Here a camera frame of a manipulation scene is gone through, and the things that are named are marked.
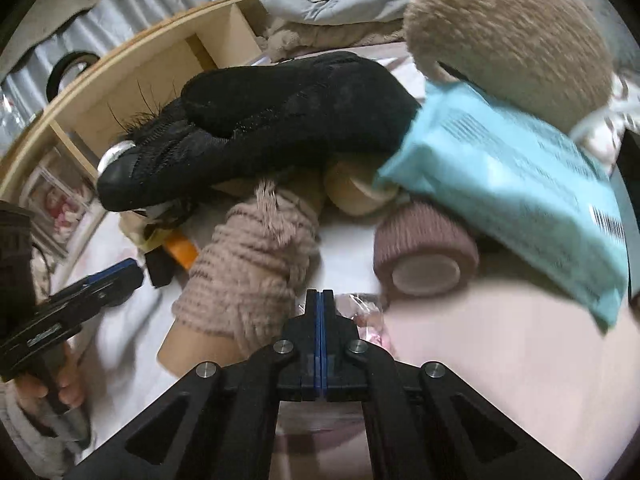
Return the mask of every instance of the black fuzzy slipper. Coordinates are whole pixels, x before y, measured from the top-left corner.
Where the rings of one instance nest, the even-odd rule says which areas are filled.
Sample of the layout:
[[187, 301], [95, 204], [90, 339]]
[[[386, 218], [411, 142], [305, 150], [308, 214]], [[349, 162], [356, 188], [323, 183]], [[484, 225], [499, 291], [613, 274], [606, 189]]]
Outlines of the black fuzzy slipper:
[[105, 168], [98, 195], [123, 211], [334, 153], [391, 154], [417, 109], [383, 66], [349, 52], [205, 72], [129, 132], [136, 146]]

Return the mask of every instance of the person's hand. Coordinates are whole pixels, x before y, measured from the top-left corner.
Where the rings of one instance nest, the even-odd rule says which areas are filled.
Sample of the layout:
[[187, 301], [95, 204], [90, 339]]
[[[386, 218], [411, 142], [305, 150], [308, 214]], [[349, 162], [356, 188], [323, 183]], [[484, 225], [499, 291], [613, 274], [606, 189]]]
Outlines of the person's hand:
[[[60, 368], [56, 381], [60, 392], [60, 402], [70, 408], [77, 408], [84, 402], [84, 384], [78, 368], [78, 359], [70, 346], [65, 345], [66, 363]], [[14, 379], [17, 401], [20, 407], [29, 415], [38, 416], [41, 399], [47, 393], [47, 387], [37, 378], [29, 374], [22, 374]]]

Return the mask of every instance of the beige plush toy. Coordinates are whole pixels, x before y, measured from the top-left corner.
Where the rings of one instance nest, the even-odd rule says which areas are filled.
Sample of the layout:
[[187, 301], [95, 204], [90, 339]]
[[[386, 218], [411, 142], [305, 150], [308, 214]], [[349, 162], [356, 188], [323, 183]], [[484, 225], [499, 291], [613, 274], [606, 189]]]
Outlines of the beige plush toy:
[[611, 56], [580, 0], [414, 0], [404, 33], [430, 79], [451, 67], [566, 134], [611, 92]]

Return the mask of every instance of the white bedsheet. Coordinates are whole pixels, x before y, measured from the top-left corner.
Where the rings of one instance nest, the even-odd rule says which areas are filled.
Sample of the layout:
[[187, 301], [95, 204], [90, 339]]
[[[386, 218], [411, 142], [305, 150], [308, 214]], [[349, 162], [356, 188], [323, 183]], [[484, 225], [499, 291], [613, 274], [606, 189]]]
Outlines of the white bedsheet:
[[[356, 52], [393, 64], [395, 75], [420, 98], [420, 76], [402, 49], [383, 45]], [[372, 252], [382, 215], [355, 221], [328, 207], [321, 218], [321, 264], [308, 286], [378, 292]], [[135, 253], [117, 219], [107, 215], [72, 281]], [[146, 280], [100, 320], [82, 362], [94, 431], [90, 450], [174, 383], [156, 352], [179, 293], [176, 280], [161, 290]], [[640, 424], [640, 330], [629, 309], [624, 306], [616, 327], [602, 336], [587, 311], [511, 253], [483, 255], [481, 272], [467, 290], [395, 303], [385, 320], [401, 360], [444, 362], [584, 480], [602, 480]], [[370, 478], [364, 435], [342, 440], [316, 455], [275, 453], [271, 477]]]

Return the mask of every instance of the cardboard tube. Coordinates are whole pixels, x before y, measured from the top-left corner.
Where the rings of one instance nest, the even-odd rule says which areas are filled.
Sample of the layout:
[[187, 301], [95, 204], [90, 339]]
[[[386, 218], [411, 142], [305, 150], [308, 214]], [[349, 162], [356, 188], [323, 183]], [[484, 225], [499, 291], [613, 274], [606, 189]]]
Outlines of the cardboard tube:
[[[281, 187], [304, 200], [316, 214], [322, 211], [326, 195], [318, 170], [294, 170]], [[248, 276], [255, 283], [274, 279], [273, 272], [259, 266], [252, 266]], [[201, 332], [178, 321], [174, 322], [158, 351], [158, 362], [177, 377], [203, 361], [224, 367], [244, 359], [232, 337]]]
[[254, 193], [258, 185], [257, 178], [232, 178], [219, 184], [211, 186], [213, 189], [235, 196], [236, 198], [246, 198]]
[[174, 321], [158, 351], [158, 362], [177, 377], [203, 361], [227, 366], [242, 360], [244, 356], [232, 337], [200, 332], [178, 321]]

